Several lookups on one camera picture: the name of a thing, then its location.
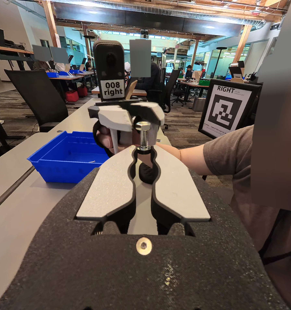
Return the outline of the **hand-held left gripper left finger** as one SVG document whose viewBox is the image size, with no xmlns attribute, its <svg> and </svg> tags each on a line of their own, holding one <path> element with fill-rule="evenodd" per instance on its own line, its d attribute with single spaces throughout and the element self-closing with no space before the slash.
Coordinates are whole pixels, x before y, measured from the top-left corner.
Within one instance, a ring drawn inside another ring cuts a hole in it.
<svg viewBox="0 0 291 310">
<path fill-rule="evenodd" d="M 110 157 L 97 172 L 76 214 L 77 219 L 105 221 L 136 200 L 132 172 L 136 172 L 137 147 L 130 146 Z"/>
</svg>

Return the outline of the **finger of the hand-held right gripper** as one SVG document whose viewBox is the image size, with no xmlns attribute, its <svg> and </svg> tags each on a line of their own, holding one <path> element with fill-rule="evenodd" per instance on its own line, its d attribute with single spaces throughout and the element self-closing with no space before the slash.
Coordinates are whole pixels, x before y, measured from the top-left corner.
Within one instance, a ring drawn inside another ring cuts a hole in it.
<svg viewBox="0 0 291 310">
<path fill-rule="evenodd" d="M 138 102 L 127 107 L 129 114 L 140 121 L 147 121 L 151 124 L 162 126 L 165 114 L 157 103 Z"/>
<path fill-rule="evenodd" d="M 120 106 L 90 106 L 89 117 L 97 118 L 102 126 L 124 132 L 132 132 L 133 122 L 129 112 Z"/>
</svg>

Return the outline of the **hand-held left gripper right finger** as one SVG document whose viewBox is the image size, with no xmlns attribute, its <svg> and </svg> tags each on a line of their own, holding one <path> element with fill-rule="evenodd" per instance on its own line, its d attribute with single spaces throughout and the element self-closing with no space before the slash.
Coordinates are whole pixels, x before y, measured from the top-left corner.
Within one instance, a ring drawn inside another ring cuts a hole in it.
<svg viewBox="0 0 291 310">
<path fill-rule="evenodd" d="M 208 222 L 210 214 L 188 168 L 161 147 L 151 149 L 151 212 L 157 222 Z"/>
</svg>

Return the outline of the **thick short steel bolt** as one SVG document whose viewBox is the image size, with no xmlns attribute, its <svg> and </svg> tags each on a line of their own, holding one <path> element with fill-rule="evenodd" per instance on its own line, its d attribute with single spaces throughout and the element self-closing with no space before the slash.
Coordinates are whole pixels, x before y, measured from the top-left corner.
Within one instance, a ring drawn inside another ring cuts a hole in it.
<svg viewBox="0 0 291 310">
<path fill-rule="evenodd" d="M 148 154 L 151 152 L 151 146 L 148 143 L 148 130 L 140 130 L 138 152 L 140 154 Z"/>
</svg>

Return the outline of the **blue plastic bin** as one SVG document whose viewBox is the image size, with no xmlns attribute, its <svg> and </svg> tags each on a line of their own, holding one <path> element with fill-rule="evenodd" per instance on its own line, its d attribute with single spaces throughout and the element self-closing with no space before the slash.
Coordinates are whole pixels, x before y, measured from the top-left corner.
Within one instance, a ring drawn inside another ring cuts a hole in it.
<svg viewBox="0 0 291 310">
<path fill-rule="evenodd" d="M 81 131 L 63 131 L 27 158 L 45 182 L 74 184 L 108 159 L 93 133 Z"/>
</svg>

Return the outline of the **person's right forearm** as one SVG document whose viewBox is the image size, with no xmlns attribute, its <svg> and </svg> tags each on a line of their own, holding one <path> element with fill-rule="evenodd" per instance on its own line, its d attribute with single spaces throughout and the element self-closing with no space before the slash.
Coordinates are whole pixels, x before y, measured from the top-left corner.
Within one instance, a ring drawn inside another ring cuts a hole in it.
<svg viewBox="0 0 291 310">
<path fill-rule="evenodd" d="M 170 145 L 164 145 L 162 143 L 156 143 L 157 146 L 164 149 L 174 157 L 179 159 L 185 166 L 191 170 L 194 170 L 200 176 L 212 176 L 214 175 L 208 168 L 205 162 L 203 149 L 204 145 L 199 145 L 192 148 L 177 149 Z"/>
</svg>

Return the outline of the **person's right hand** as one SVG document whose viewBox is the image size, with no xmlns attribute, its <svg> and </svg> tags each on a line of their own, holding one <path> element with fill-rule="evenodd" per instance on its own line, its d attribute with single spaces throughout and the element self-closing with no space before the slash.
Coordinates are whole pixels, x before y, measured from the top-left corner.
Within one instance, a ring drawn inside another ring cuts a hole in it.
<svg viewBox="0 0 291 310">
<path fill-rule="evenodd" d="M 113 142 L 110 130 L 105 126 L 101 126 L 97 131 L 97 138 L 99 142 L 106 147 L 112 154 L 114 154 Z M 132 144 L 135 146 L 139 146 L 140 144 L 140 134 L 137 130 L 133 130 L 132 132 Z M 153 164 L 151 162 L 151 154 L 138 154 L 138 159 L 142 161 L 145 165 L 152 168 Z"/>
</svg>

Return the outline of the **black office chair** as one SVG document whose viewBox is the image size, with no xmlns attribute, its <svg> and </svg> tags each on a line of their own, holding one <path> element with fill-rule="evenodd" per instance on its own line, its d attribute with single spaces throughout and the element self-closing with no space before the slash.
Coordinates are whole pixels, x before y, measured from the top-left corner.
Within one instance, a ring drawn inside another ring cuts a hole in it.
<svg viewBox="0 0 291 310">
<path fill-rule="evenodd" d="M 181 70 L 173 70 L 165 87 L 163 87 L 162 94 L 160 96 L 160 107 L 163 109 L 163 112 L 168 114 L 171 111 L 170 97 L 172 89 L 176 84 L 177 79 L 179 78 L 179 73 Z"/>
<path fill-rule="evenodd" d="M 33 112 L 40 132 L 49 132 L 69 116 L 64 100 L 44 70 L 4 71 Z"/>
</svg>

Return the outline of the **black floor lamp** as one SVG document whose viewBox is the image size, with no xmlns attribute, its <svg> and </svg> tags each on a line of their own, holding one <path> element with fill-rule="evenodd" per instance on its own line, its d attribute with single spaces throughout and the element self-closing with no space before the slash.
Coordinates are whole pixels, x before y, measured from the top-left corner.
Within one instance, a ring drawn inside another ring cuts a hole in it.
<svg viewBox="0 0 291 310">
<path fill-rule="evenodd" d="M 94 81 L 95 81 L 95 84 L 97 85 L 97 74 L 96 74 L 95 62 L 94 62 L 94 57 L 93 57 L 92 45 L 91 45 L 91 40 L 94 39 L 95 37 L 87 34 L 87 35 L 84 35 L 84 38 L 87 39 L 88 41 L 89 56 L 91 58 L 92 71 L 94 73 Z"/>
<path fill-rule="evenodd" d="M 216 69 L 217 69 L 217 66 L 218 66 L 218 62 L 219 62 L 219 60 L 220 60 L 221 52 L 222 52 L 222 50 L 226 50 L 226 49 L 227 49 L 227 47 L 217 47 L 217 50 L 219 50 L 219 54 L 218 54 L 218 57 L 217 57 L 217 62 L 216 62 L 214 71 L 213 71 L 213 73 L 211 73 L 211 75 L 210 75 L 210 79 L 213 79 L 213 78 L 214 78 L 214 75 L 215 75 L 215 72 L 216 72 Z"/>
</svg>

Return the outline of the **grey metal bin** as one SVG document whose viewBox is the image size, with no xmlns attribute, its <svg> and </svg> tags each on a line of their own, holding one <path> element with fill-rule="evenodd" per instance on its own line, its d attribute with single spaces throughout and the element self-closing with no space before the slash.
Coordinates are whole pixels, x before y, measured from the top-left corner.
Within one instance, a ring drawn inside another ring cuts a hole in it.
<svg viewBox="0 0 291 310">
<path fill-rule="evenodd" d="M 193 102 L 192 110 L 194 112 L 202 112 L 205 106 L 206 98 L 196 97 Z"/>
</svg>

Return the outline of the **person's torso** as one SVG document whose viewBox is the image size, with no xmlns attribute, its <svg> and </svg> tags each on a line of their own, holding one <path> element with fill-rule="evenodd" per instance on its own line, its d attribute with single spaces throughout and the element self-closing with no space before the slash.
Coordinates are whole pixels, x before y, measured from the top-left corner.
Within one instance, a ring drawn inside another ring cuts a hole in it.
<svg viewBox="0 0 291 310">
<path fill-rule="evenodd" d="M 234 195 L 230 204 L 253 240 L 257 251 L 267 240 L 279 209 L 252 203 L 251 151 L 253 126 L 233 131 L 205 143 L 203 155 L 209 170 L 216 176 L 232 175 Z M 281 218 L 264 258 L 281 258 L 265 265 L 268 276 L 291 308 L 291 211 Z"/>
</svg>

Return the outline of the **framed marker sign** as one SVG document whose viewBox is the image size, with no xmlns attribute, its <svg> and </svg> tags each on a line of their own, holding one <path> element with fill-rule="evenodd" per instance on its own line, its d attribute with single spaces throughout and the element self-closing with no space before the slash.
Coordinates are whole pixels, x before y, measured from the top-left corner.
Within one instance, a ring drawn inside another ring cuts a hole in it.
<svg viewBox="0 0 291 310">
<path fill-rule="evenodd" d="M 262 87 L 211 79 L 198 131 L 215 139 L 253 125 Z"/>
</svg>

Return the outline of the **wooden top desk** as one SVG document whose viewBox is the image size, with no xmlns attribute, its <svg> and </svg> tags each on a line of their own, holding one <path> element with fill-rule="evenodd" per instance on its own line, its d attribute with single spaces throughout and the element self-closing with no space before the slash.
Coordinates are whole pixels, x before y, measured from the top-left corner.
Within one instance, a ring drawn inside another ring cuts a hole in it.
<svg viewBox="0 0 291 310">
<path fill-rule="evenodd" d="M 2 54 L 2 52 L 3 53 L 9 52 L 17 55 L 6 55 Z M 34 53 L 31 51 L 0 46 L 0 60 L 35 61 L 33 55 Z"/>
</svg>

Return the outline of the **silver ventilation duct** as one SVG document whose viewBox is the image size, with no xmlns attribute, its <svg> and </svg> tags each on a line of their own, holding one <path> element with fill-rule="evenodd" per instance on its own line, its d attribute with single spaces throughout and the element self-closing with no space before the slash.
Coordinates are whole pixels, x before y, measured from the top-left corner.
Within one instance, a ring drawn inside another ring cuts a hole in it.
<svg viewBox="0 0 291 310">
<path fill-rule="evenodd" d="M 183 33 L 237 36 L 241 27 L 261 29 L 266 21 L 217 14 L 169 9 L 151 3 L 132 4 L 123 1 L 52 1 L 56 17 L 112 25 L 134 26 Z"/>
</svg>

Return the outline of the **wooden support post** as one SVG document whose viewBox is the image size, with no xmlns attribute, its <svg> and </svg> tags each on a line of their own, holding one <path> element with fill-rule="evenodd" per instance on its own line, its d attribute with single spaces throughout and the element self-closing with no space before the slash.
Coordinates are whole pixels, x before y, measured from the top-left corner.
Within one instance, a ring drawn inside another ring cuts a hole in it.
<svg viewBox="0 0 291 310">
<path fill-rule="evenodd" d="M 50 32 L 50 36 L 51 36 L 53 46 L 57 47 L 57 48 L 61 48 L 59 35 L 57 33 L 57 29 L 56 29 L 56 25 L 55 25 L 55 20 L 54 20 L 51 2 L 43 0 L 42 4 L 43 4 L 44 12 L 46 15 L 46 20 L 47 20 L 47 24 L 48 24 L 48 28 L 49 28 L 49 32 Z"/>
</svg>

